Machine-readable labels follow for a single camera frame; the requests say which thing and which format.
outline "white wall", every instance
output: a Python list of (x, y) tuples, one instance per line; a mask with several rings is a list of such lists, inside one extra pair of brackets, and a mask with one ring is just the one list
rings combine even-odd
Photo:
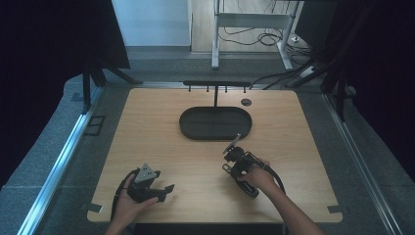
[(190, 1), (113, 0), (113, 5), (125, 46), (191, 44)]

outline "person's right hand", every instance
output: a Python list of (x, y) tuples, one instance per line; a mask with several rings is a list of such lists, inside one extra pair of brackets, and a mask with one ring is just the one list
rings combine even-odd
[[(263, 163), (269, 166), (269, 161), (261, 160)], [(253, 187), (264, 191), (272, 187), (275, 184), (274, 177), (268, 171), (262, 169), (257, 164), (253, 164), (249, 172), (245, 175), (239, 176), (238, 180), (247, 181)]]

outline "person's left hand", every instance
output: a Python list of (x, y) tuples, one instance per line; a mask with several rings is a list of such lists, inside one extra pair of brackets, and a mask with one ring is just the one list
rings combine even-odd
[(140, 204), (132, 200), (131, 197), (127, 194), (126, 188), (128, 188), (128, 185), (134, 177), (135, 175), (131, 174), (125, 181), (123, 186), (124, 189), (121, 190), (118, 197), (118, 202), (116, 203), (114, 218), (110, 224), (109, 230), (115, 229), (118, 231), (119, 229), (124, 229), (126, 226), (128, 226), (128, 224), (134, 221), (140, 211), (159, 201), (159, 198), (157, 197), (149, 199)]

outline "wooden panel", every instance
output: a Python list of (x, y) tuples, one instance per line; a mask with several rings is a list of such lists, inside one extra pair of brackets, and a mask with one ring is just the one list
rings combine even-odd
[[(144, 211), (137, 222), (281, 222), (260, 193), (245, 195), (221, 166), (229, 142), (194, 141), (179, 128), (180, 115), (195, 106), (212, 106), (205, 89), (133, 89), (119, 121), (92, 203), (91, 221), (109, 221), (114, 192), (124, 176), (147, 163), (160, 170), (152, 188), (175, 184), (164, 203)], [(252, 105), (243, 107), (249, 98)], [(245, 151), (270, 160), (288, 196), (314, 221), (339, 222), (329, 213), (338, 204), (296, 93), (292, 91), (219, 90), (219, 106), (236, 106), (253, 119), (250, 135), (238, 142)]]

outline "black mechanical device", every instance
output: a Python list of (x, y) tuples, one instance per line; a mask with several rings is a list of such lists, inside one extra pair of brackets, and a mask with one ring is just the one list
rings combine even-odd
[[(135, 174), (133, 180), (127, 188), (124, 188), (125, 181), (129, 178), (131, 174)], [(164, 189), (152, 189), (150, 186), (153, 184), (156, 178), (160, 176), (161, 172), (159, 170), (153, 171), (147, 164), (143, 164), (141, 169), (132, 170), (125, 176), (124, 180), (119, 184), (118, 189), (115, 192), (114, 201), (113, 201), (113, 212), (111, 219), (113, 219), (115, 213), (116, 202), (121, 193), (121, 190), (127, 190), (128, 195), (137, 203), (143, 203), (144, 201), (158, 197), (159, 202), (162, 203), (165, 200), (167, 194), (171, 193), (174, 188), (174, 184), (164, 187)]]
[(238, 177), (244, 173), (248, 173), (253, 165), (259, 165), (262, 169), (268, 171), (277, 180), (281, 190), (285, 193), (285, 188), (281, 178), (269, 165), (263, 163), (251, 152), (245, 152), (241, 147), (235, 146), (239, 141), (240, 136), (241, 135), (238, 134), (238, 136), (229, 144), (229, 146), (226, 147), (225, 151), (223, 151), (223, 154), (226, 154), (224, 157), (226, 162), (232, 162), (234, 165), (231, 166), (229, 164), (224, 164), (222, 168), (228, 172), (235, 179), (238, 186), (252, 198), (256, 198), (256, 196), (259, 194), (259, 191), (247, 181), (238, 180)]

